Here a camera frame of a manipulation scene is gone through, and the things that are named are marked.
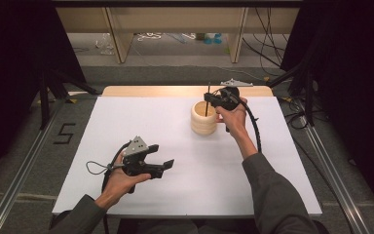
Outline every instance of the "white paper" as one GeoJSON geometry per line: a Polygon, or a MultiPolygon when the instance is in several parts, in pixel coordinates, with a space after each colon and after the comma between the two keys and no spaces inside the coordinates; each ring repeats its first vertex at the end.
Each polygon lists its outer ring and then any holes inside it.
{"type": "MultiPolygon", "coordinates": [[[[300,193],[308,213],[321,209],[275,97],[248,97],[259,128],[263,154],[300,193]]],[[[219,124],[214,134],[199,136],[190,128],[191,107],[201,97],[99,97],[53,213],[71,210],[84,194],[100,194],[103,175],[91,175],[88,161],[110,163],[135,136],[159,151],[149,164],[174,159],[162,178],[151,179],[124,196],[108,213],[146,216],[252,216],[250,186],[233,138],[219,124]]],[[[247,117],[246,127],[256,142],[247,117]]],[[[91,165],[94,171],[101,170],[91,165]]]]}

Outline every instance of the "gray floor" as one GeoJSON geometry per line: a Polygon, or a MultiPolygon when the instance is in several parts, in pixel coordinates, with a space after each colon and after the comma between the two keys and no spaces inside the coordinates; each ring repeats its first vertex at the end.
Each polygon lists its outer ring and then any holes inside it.
{"type": "MultiPolygon", "coordinates": [[[[187,70],[189,70],[189,74],[195,76],[195,80],[203,78],[204,84],[208,79],[227,80],[235,78],[261,85],[265,77],[274,77],[260,69],[261,64],[266,67],[268,72],[281,73],[271,62],[263,59],[261,63],[260,57],[245,44],[242,46],[239,62],[231,63],[226,50],[226,38],[224,37],[222,44],[206,45],[202,41],[190,39],[186,39],[187,43],[182,44],[166,34],[163,34],[159,40],[144,38],[143,41],[137,41],[137,36],[135,36],[126,63],[118,64],[114,56],[101,55],[100,49],[95,47],[95,41],[102,40],[102,34],[70,34],[69,36],[89,84],[100,91],[107,85],[129,84],[136,78],[142,82],[143,79],[146,80],[146,77],[150,81],[157,79],[162,83],[173,84],[173,82],[177,83],[182,80],[188,84],[188,78],[181,78],[181,74],[187,70]],[[143,67],[143,69],[139,71],[139,77],[135,77],[133,74],[137,74],[134,72],[139,70],[138,67],[143,67]],[[132,77],[126,77],[126,72],[131,72],[132,77]]],[[[257,37],[263,39],[263,35],[257,35],[257,37]]],[[[245,39],[252,47],[260,51],[261,44],[254,39],[253,35],[245,35],[245,39]]],[[[282,35],[275,35],[275,42],[278,47],[285,48],[286,41],[282,35]]],[[[278,61],[273,50],[265,48],[263,54],[273,61],[278,61]]],[[[284,82],[275,87],[275,95],[286,97],[287,85],[288,82],[284,82]]],[[[95,104],[95,97],[82,96],[76,97],[76,99],[73,103],[62,105],[46,143],[0,233],[46,233],[51,222],[51,212],[56,196],[63,184],[95,104]],[[73,134],[70,143],[54,144],[56,141],[66,140],[67,136],[58,135],[61,126],[65,123],[75,124],[73,127],[66,127],[69,128],[68,132],[73,134]]],[[[283,115],[287,115],[294,112],[296,107],[285,102],[281,105],[281,108],[283,115]]],[[[323,120],[325,120],[323,114],[319,113],[315,116],[316,130],[351,192],[370,233],[374,233],[374,195],[358,169],[348,163],[349,154],[337,133],[334,132],[332,124],[323,120]]],[[[0,161],[0,199],[10,186],[13,177],[28,153],[29,147],[38,135],[39,126],[40,106],[37,98],[32,103],[28,118],[25,119],[10,152],[0,161]]],[[[306,131],[291,127],[289,127],[289,130],[313,160],[319,164],[306,131]]],[[[349,233],[348,223],[330,189],[307,156],[300,148],[298,149],[308,177],[323,208],[323,215],[315,217],[315,219],[320,220],[332,234],[349,233]]],[[[117,218],[110,218],[111,233],[115,233],[118,221],[117,218]]],[[[94,233],[103,233],[101,225],[94,233]]]]}

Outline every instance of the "metal rail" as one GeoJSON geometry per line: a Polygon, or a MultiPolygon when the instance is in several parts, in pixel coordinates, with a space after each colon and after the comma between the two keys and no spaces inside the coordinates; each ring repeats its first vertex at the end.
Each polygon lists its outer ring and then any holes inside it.
{"type": "Polygon", "coordinates": [[[51,130],[56,115],[58,114],[60,108],[63,106],[64,99],[56,100],[56,104],[54,106],[54,110],[51,116],[50,121],[48,122],[47,126],[40,130],[37,137],[35,138],[29,152],[27,153],[25,159],[22,162],[17,174],[15,175],[11,185],[9,186],[8,190],[5,192],[1,202],[0,202],[0,230],[11,211],[12,206],[14,205],[17,196],[25,183],[29,172],[31,171],[36,158],[41,152],[41,149],[45,143],[45,140],[48,136],[49,131],[51,130]]]}
{"type": "MultiPolygon", "coordinates": [[[[301,118],[303,124],[307,124],[305,117],[301,118]]],[[[321,142],[315,127],[307,124],[307,135],[315,149],[318,158],[323,166],[323,170],[326,173],[327,179],[335,191],[337,199],[340,201],[343,211],[345,212],[351,228],[355,234],[370,233],[366,223],[363,220],[363,216],[360,210],[357,208],[354,199],[348,191],[343,179],[340,177],[338,171],[335,168],[332,160],[327,154],[323,143],[321,142]]]]}

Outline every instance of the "gray sleeve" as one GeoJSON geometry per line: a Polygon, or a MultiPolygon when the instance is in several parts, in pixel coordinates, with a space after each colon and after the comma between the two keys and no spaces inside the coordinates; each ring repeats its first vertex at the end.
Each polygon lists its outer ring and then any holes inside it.
{"type": "Polygon", "coordinates": [[[106,210],[97,206],[93,198],[85,195],[74,210],[49,233],[91,233],[105,214],[106,210]]]}
{"type": "Polygon", "coordinates": [[[260,233],[318,233],[297,190],[257,153],[243,161],[260,233]]]}

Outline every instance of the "wire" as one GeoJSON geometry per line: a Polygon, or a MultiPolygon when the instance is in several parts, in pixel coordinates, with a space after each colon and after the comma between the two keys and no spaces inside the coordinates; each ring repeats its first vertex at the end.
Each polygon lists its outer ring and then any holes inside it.
{"type": "Polygon", "coordinates": [[[87,166],[87,170],[88,170],[88,172],[91,173],[91,174],[93,174],[93,175],[100,175],[100,174],[102,174],[102,173],[104,173],[105,171],[108,170],[108,167],[103,166],[103,165],[101,165],[101,164],[98,164],[98,162],[94,162],[94,161],[89,161],[89,162],[87,162],[87,163],[86,163],[86,166],[87,166]],[[96,165],[98,165],[98,166],[104,168],[104,170],[102,170],[102,171],[99,172],[99,173],[93,173],[93,172],[90,170],[90,167],[88,166],[88,164],[96,164],[96,165]]]}
{"type": "Polygon", "coordinates": [[[265,26],[265,23],[263,22],[263,20],[261,19],[260,17],[260,14],[259,14],[259,11],[257,10],[257,8],[255,8],[256,10],[256,14],[257,14],[257,17],[259,18],[261,24],[262,24],[262,27],[263,27],[263,30],[265,31],[265,38],[262,42],[262,49],[261,49],[261,53],[263,53],[263,49],[264,49],[264,46],[269,46],[269,47],[273,47],[275,49],[275,54],[276,54],[276,57],[278,58],[278,61],[281,63],[282,61],[282,56],[281,54],[279,53],[279,49],[278,47],[276,47],[275,45],[275,40],[273,38],[273,32],[272,32],[272,24],[271,24],[271,14],[272,14],[272,8],[268,8],[267,9],[267,16],[268,16],[268,22],[267,22],[267,25],[265,26]],[[270,45],[267,45],[266,44],[266,39],[269,38],[269,40],[271,41],[272,43],[272,46],[270,45]]]}
{"type": "Polygon", "coordinates": [[[299,117],[302,117],[302,116],[304,116],[304,115],[305,115],[305,112],[300,112],[298,115],[293,116],[293,117],[290,119],[290,121],[287,122],[287,124],[290,123],[290,126],[291,126],[293,129],[295,129],[295,130],[305,129],[306,127],[308,127],[308,123],[305,123],[305,125],[302,126],[302,127],[297,127],[297,126],[294,125],[294,121],[295,121],[296,119],[298,119],[299,117]]]}
{"type": "Polygon", "coordinates": [[[257,118],[257,119],[254,118],[253,113],[251,113],[251,110],[250,110],[250,108],[248,107],[247,103],[245,103],[244,101],[242,101],[242,99],[241,99],[240,97],[237,97],[237,96],[234,95],[232,92],[227,91],[225,88],[218,89],[218,90],[216,90],[215,92],[213,92],[213,94],[216,94],[217,92],[220,92],[220,93],[221,93],[221,90],[223,90],[223,92],[227,93],[227,95],[230,95],[230,96],[232,96],[233,98],[235,98],[236,100],[238,100],[239,103],[242,104],[242,105],[244,106],[245,110],[246,110],[247,113],[248,113],[248,116],[250,117],[251,124],[253,125],[254,133],[256,134],[257,150],[261,153],[261,152],[262,152],[262,144],[261,144],[261,139],[260,139],[259,128],[257,127],[257,123],[256,123],[256,121],[258,120],[258,118],[257,118]]]}
{"type": "MultiPolygon", "coordinates": [[[[254,37],[254,39],[256,39],[256,41],[258,41],[259,43],[263,44],[263,42],[260,41],[260,40],[256,37],[256,34],[253,33],[253,37],[254,37]]],[[[273,48],[273,49],[275,49],[275,50],[281,50],[281,51],[284,51],[283,48],[275,47],[275,46],[272,46],[272,45],[269,45],[269,44],[265,44],[265,46],[270,47],[270,48],[273,48]]]]}
{"type": "Polygon", "coordinates": [[[231,71],[231,72],[243,73],[243,74],[246,74],[246,75],[248,75],[248,76],[250,76],[250,77],[252,77],[252,78],[254,78],[254,79],[256,79],[256,80],[264,81],[262,78],[258,78],[258,77],[256,77],[256,76],[253,76],[253,75],[251,75],[251,74],[249,74],[249,73],[247,73],[247,72],[245,72],[245,71],[231,70],[231,69],[227,69],[227,68],[220,67],[220,66],[217,66],[217,68],[220,68],[220,69],[222,69],[222,70],[226,70],[226,71],[231,71]]]}
{"type": "Polygon", "coordinates": [[[294,98],[290,98],[290,101],[288,102],[289,109],[292,111],[297,111],[299,112],[302,108],[295,103],[294,98]]]}
{"type": "MultiPolygon", "coordinates": [[[[121,151],[123,151],[124,148],[129,147],[130,143],[131,143],[131,140],[128,143],[125,143],[125,144],[123,144],[123,146],[121,146],[121,148],[117,151],[117,153],[115,154],[113,160],[111,161],[111,164],[109,164],[108,167],[110,167],[111,165],[114,165],[114,163],[117,160],[118,156],[120,155],[121,151]]],[[[111,175],[111,171],[110,170],[106,170],[106,172],[104,174],[104,181],[102,182],[101,192],[104,191],[104,188],[107,185],[107,182],[108,182],[108,179],[109,179],[110,175],[111,175]]],[[[105,214],[104,217],[102,218],[102,223],[104,225],[105,234],[109,234],[107,214],[105,214]]]]}
{"type": "Polygon", "coordinates": [[[243,38],[243,41],[246,43],[246,45],[249,47],[249,49],[253,52],[255,52],[256,54],[258,54],[260,57],[263,57],[264,59],[268,60],[269,62],[271,62],[272,64],[276,65],[276,66],[280,66],[277,62],[271,60],[270,58],[266,57],[265,55],[263,55],[261,52],[258,52],[256,49],[252,48],[243,38]]]}
{"type": "Polygon", "coordinates": [[[286,36],[284,36],[284,34],[282,34],[282,36],[283,36],[283,38],[284,38],[284,40],[285,40],[286,42],[289,42],[289,41],[287,40],[286,36]]]}

